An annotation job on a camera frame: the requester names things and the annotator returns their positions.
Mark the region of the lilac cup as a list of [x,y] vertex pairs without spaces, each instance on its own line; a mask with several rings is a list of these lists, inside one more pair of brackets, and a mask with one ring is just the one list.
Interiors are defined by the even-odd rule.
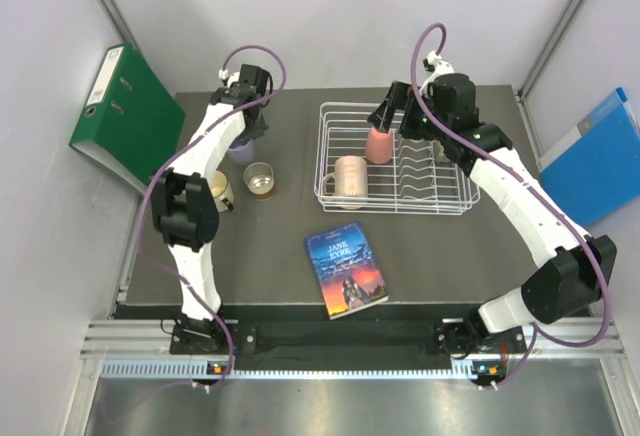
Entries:
[[253,140],[236,140],[227,150],[230,159],[237,165],[246,167],[255,160],[255,144]]

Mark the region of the cream and brown cup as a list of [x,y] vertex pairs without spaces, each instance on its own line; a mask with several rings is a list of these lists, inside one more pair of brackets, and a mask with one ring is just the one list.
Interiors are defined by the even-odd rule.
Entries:
[[275,191],[273,168],[264,162],[254,162],[246,167],[243,180],[253,197],[259,200],[270,199]]

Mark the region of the salmon pink cup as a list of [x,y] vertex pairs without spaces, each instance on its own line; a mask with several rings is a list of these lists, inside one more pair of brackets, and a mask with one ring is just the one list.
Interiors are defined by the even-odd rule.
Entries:
[[388,163],[393,156],[393,135],[391,132],[383,132],[371,127],[368,133],[366,147],[366,159],[377,165]]

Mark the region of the cream mug black handle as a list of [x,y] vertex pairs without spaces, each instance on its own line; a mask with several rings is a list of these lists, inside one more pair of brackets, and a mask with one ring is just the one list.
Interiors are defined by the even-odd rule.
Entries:
[[231,212],[235,208],[234,192],[228,178],[221,171],[216,170],[209,182],[215,206],[219,213]]

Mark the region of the white wire dish rack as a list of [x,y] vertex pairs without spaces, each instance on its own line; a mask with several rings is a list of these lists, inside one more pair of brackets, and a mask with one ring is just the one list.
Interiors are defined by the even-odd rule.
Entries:
[[402,114],[391,123],[392,156],[385,164],[367,164],[368,197],[335,194],[328,175],[346,156],[363,157],[374,103],[325,102],[319,110],[314,193],[326,212],[461,215],[481,199],[480,189],[462,170],[440,162],[431,141],[400,135]]

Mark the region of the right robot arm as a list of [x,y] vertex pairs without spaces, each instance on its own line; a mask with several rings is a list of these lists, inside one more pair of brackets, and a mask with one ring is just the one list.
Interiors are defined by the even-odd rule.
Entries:
[[391,83],[369,123],[388,132],[401,116],[400,135],[436,141],[445,157],[498,206],[527,246],[536,266],[520,287],[493,298],[464,320],[469,344],[487,352],[504,332],[531,324],[550,325],[587,306],[609,301],[617,255],[607,236],[593,237],[544,192],[522,163],[511,140],[481,121],[476,86],[435,53],[425,60],[421,86]]

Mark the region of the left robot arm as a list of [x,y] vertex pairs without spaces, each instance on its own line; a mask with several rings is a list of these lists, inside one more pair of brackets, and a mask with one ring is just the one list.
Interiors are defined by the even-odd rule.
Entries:
[[270,94],[273,78],[265,69],[244,64],[223,81],[224,86],[211,95],[189,146],[163,171],[151,195],[154,228],[181,276],[183,301],[172,332],[172,354],[221,354],[228,349],[227,330],[214,320],[221,297],[211,253],[220,210],[212,185],[232,144],[256,139],[268,129],[260,105],[237,108]]

